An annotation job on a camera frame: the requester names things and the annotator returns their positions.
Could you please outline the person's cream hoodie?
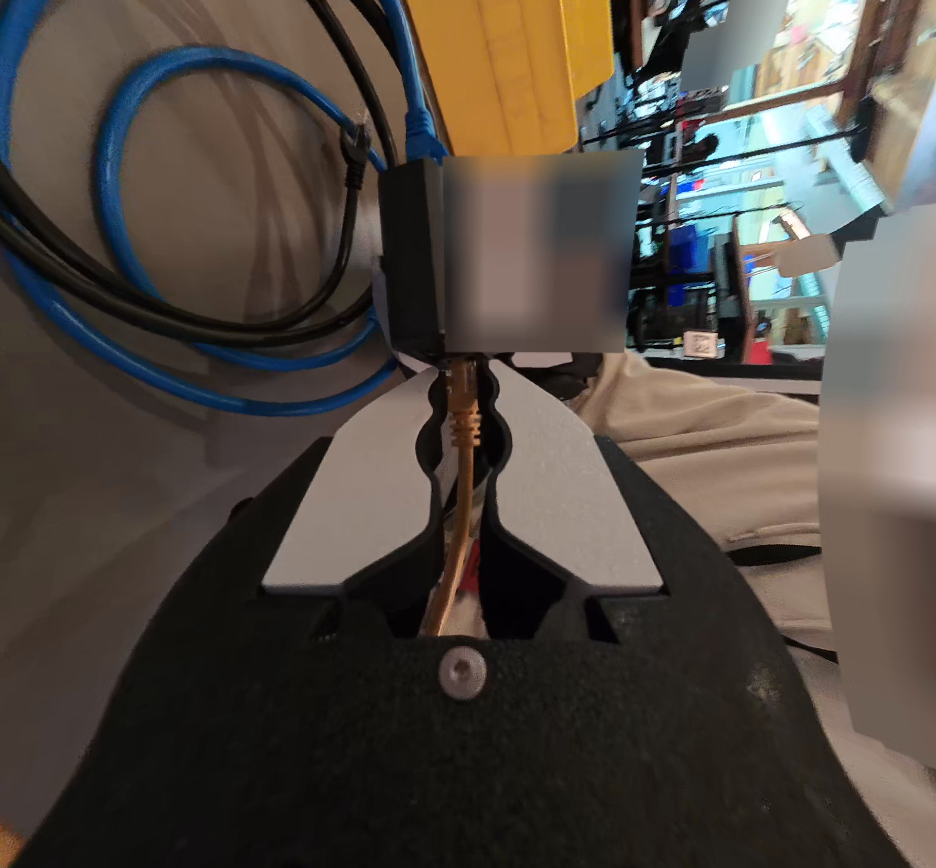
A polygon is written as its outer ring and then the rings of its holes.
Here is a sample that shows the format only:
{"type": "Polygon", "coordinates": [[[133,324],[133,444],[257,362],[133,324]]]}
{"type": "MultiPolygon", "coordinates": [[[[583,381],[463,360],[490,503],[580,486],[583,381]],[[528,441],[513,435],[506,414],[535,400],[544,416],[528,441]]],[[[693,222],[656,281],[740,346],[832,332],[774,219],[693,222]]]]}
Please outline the person's cream hoodie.
{"type": "Polygon", "coordinates": [[[619,444],[739,568],[790,643],[825,736],[864,802],[912,866],[934,866],[934,769],[855,732],[832,659],[815,435],[682,449],[662,440],[619,444]]]}

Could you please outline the black ethernet adapter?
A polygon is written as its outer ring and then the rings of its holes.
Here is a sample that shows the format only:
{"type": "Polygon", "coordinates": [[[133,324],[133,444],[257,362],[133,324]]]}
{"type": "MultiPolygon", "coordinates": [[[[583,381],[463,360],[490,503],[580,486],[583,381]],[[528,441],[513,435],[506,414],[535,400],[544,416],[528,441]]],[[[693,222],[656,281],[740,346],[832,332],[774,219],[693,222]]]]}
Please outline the black ethernet adapter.
{"type": "Polygon", "coordinates": [[[378,206],[390,345],[412,359],[438,362],[446,354],[442,166],[422,158],[386,170],[378,206]]]}

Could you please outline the yellow plastic bin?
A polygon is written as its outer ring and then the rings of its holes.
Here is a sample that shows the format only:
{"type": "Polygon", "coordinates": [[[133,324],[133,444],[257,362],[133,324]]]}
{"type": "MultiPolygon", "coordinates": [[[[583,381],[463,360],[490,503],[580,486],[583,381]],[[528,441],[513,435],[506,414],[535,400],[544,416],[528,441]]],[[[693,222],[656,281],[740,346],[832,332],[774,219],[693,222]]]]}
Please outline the yellow plastic bin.
{"type": "Polygon", "coordinates": [[[405,0],[457,157],[562,154],[611,77],[610,0],[405,0]]]}

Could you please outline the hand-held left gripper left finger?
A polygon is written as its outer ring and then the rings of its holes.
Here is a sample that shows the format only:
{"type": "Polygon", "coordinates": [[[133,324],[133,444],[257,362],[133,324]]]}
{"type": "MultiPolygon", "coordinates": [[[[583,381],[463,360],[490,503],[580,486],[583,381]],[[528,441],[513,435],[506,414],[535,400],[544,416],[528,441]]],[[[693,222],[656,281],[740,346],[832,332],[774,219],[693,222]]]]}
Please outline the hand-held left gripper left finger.
{"type": "Polygon", "coordinates": [[[262,581],[264,595],[336,601],[416,638],[442,574],[446,379],[428,367],[334,434],[262,581]]]}

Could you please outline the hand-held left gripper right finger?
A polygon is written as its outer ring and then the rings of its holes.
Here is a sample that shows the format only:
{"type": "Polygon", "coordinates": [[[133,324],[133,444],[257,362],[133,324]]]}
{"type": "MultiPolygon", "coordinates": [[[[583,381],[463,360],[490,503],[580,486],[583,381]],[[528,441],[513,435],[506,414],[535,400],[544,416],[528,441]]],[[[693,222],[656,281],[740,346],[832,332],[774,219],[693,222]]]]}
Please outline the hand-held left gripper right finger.
{"type": "Polygon", "coordinates": [[[478,593],[490,638],[612,638],[607,604],[666,583],[602,444],[562,401],[504,361],[479,374],[488,467],[478,593]]]}

